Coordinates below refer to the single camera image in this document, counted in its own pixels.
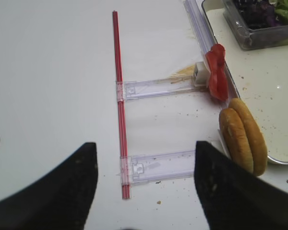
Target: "plastic container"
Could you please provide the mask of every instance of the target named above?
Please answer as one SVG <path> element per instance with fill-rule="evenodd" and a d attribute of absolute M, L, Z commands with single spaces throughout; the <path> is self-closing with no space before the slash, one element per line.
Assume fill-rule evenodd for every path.
<path fill-rule="evenodd" d="M 222 0 L 224 17 L 243 50 L 288 45 L 288 25 L 252 30 L 245 23 L 232 0 Z"/>

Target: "red tomato slice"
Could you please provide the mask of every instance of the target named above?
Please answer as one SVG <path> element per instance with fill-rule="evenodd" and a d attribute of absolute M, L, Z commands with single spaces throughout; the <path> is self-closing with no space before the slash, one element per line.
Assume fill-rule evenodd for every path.
<path fill-rule="evenodd" d="M 205 56 L 211 72 L 210 94 L 221 101 L 226 101 L 228 99 L 228 83 L 224 73 L 225 49 L 222 45 L 216 44 Z"/>

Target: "hamburger bun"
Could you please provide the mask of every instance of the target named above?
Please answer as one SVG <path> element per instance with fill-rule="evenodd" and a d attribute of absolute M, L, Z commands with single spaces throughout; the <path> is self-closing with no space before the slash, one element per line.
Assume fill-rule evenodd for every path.
<path fill-rule="evenodd" d="M 253 173 L 253 156 L 238 113 L 232 108 L 223 109 L 219 115 L 219 125 L 232 160 Z"/>
<path fill-rule="evenodd" d="M 252 151 L 254 162 L 253 174 L 255 176 L 262 175 L 267 167 L 268 161 L 268 152 L 264 137 L 251 112 L 242 100 L 234 98 L 230 101 L 228 107 L 237 112 L 243 123 L 246 137 Z"/>

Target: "white surface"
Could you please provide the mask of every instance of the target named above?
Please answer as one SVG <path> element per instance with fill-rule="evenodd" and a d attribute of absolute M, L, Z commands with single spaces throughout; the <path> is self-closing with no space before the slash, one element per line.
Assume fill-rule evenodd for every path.
<path fill-rule="evenodd" d="M 94 141 L 99 181 L 86 229 L 207 230 L 192 178 L 136 186 L 132 200 L 121 199 L 113 10 L 119 12 L 125 80 L 167 77 L 199 57 L 179 0 L 0 1 L 0 199 Z M 152 139 L 137 142 L 131 136 L 130 154 L 144 143 L 143 152 L 190 149 L 201 138 L 195 132 L 197 107 L 190 106 L 199 103 L 197 96 L 148 102 L 134 103 L 135 111 L 127 106 L 129 133 L 151 134 L 149 128 L 136 129 L 140 123 L 132 114 L 160 127 L 179 119 L 182 127 L 175 123 L 171 132 L 154 134 L 160 140 L 155 148 L 147 144 Z M 155 115 L 168 120 L 155 121 Z M 205 137 L 210 132 L 198 131 Z M 268 170 L 267 178 L 288 191 L 288 167 Z"/>
<path fill-rule="evenodd" d="M 240 49 L 223 9 L 207 12 L 226 50 L 226 63 L 241 99 L 261 128 L 269 155 L 288 161 L 288 46 L 253 51 Z"/>

